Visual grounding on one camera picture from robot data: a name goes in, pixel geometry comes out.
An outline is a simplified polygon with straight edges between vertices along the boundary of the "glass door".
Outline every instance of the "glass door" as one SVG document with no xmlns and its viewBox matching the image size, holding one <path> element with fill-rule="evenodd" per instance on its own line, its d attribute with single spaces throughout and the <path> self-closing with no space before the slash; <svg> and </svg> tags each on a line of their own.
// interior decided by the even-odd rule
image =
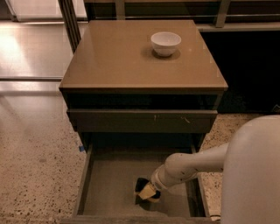
<svg viewBox="0 0 280 224">
<path fill-rule="evenodd" d="M 19 22 L 61 20 L 62 15 L 58 0 L 6 0 Z M 83 0 L 73 0 L 76 17 L 87 17 Z"/>
</svg>

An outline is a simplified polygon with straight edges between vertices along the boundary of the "open drawer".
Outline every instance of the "open drawer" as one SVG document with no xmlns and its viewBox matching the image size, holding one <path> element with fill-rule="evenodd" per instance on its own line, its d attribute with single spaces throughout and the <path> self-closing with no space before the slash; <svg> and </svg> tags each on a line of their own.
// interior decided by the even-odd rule
<svg viewBox="0 0 280 224">
<path fill-rule="evenodd" d="M 134 195 L 137 178 L 149 179 L 174 149 L 100 149 L 94 145 L 91 141 L 73 211 L 74 220 L 139 224 L 209 221 L 199 179 L 162 191 L 158 203 L 147 203 Z"/>
</svg>

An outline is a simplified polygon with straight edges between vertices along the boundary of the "drawer front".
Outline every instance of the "drawer front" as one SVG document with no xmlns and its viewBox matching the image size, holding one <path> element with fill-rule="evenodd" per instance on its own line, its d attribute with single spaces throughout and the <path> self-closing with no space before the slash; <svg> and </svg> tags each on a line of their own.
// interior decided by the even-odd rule
<svg viewBox="0 0 280 224">
<path fill-rule="evenodd" d="M 69 109 L 78 132 L 207 133 L 215 110 Z"/>
</svg>

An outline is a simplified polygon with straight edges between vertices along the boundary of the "white bowl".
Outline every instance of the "white bowl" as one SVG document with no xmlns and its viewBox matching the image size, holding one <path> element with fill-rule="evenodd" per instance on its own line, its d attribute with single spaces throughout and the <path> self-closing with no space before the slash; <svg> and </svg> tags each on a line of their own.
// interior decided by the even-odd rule
<svg viewBox="0 0 280 224">
<path fill-rule="evenodd" d="M 152 48 L 159 56 L 168 57 L 176 52 L 181 37 L 173 32 L 161 31 L 150 37 Z"/>
</svg>

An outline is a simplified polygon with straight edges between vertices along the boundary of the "speckled floor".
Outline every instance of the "speckled floor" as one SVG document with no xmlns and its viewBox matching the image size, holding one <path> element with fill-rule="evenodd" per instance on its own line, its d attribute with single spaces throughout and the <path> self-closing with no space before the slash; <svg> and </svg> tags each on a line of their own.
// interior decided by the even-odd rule
<svg viewBox="0 0 280 224">
<path fill-rule="evenodd" d="M 50 39 L 39 35 L 42 26 L 20 29 L 0 23 L 0 75 L 63 75 L 72 57 L 63 26 L 48 25 L 45 31 L 56 45 L 45 45 Z M 58 85 L 0 82 L 0 223 L 60 223 L 72 214 L 86 153 L 79 151 Z M 257 116 L 218 115 L 202 150 L 229 141 Z M 222 174 L 201 177 L 209 213 L 220 215 Z"/>
</svg>

